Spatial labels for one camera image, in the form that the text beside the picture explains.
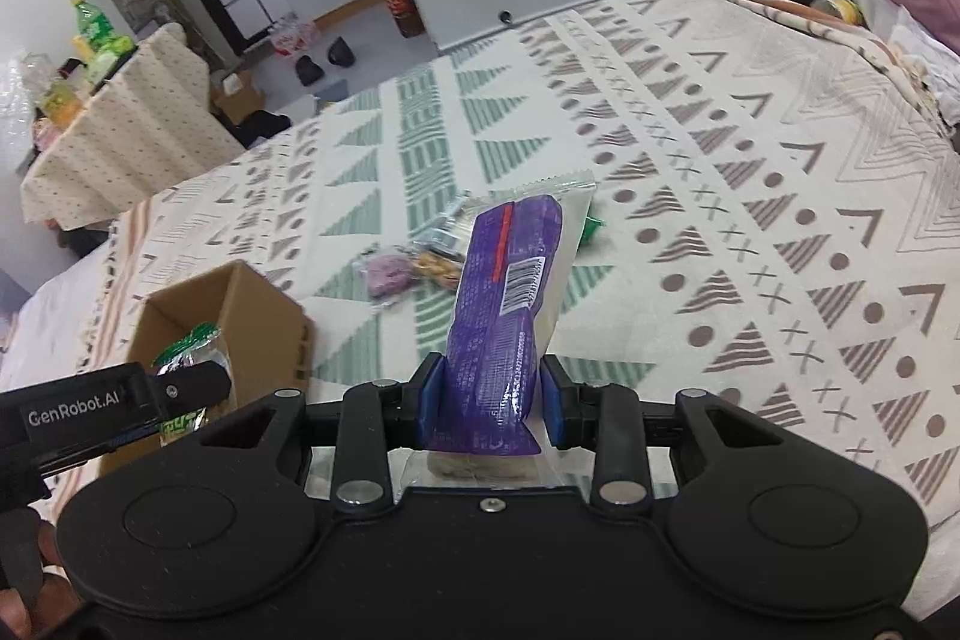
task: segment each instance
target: table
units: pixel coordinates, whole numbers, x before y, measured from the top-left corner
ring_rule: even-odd
[[[70,230],[115,218],[144,199],[243,152],[209,114],[209,69],[178,23],[140,43],[20,184],[27,223]]]

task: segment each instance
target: human hand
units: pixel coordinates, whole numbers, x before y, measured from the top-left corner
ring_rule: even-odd
[[[54,528],[46,521],[40,522],[37,545],[40,546],[40,557],[45,565],[61,566],[61,558],[56,552]],[[56,627],[79,607],[80,598],[70,581],[53,573],[44,573],[43,585],[32,610],[27,610],[16,590],[0,591],[0,621],[19,640],[30,640],[50,627]]]

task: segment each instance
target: cardboard carton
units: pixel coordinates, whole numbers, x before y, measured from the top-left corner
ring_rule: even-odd
[[[150,296],[127,361],[151,366],[165,348],[205,321],[220,327],[238,408],[276,389],[306,391],[313,323],[299,304],[242,261],[218,266]],[[158,447],[158,434],[125,445],[101,458],[100,474]]]
[[[222,85],[210,91],[210,100],[234,125],[241,124],[251,112],[263,109],[265,103],[262,92],[253,85],[251,71],[237,71],[237,76],[241,84],[237,91],[227,94]]]

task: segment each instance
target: bed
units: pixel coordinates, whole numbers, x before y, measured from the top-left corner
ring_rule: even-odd
[[[702,386],[899,482],[935,530],[907,604],[928,615],[960,591],[960,159],[896,67],[789,17],[598,1],[355,95],[123,215],[71,360],[122,362],[145,297],[242,259],[315,321],[311,401],[407,378],[453,296],[377,309],[352,261],[463,189],[590,167],[606,225],[550,352],[645,399]]]
[[[106,244],[44,283],[21,308],[0,360],[0,391],[22,389],[76,370],[89,335],[90,311],[103,294]]]

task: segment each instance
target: floor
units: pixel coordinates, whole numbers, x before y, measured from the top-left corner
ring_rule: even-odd
[[[326,60],[326,51],[338,36],[356,55],[356,63],[349,68]],[[347,80],[347,95],[354,95],[436,58],[438,52],[426,34],[404,39],[387,7],[378,5],[321,31],[309,54],[326,75],[308,87],[296,78],[293,62],[278,55],[253,67],[253,80],[266,94],[266,109],[285,114],[294,123],[312,118],[316,114],[313,95],[341,80]]]

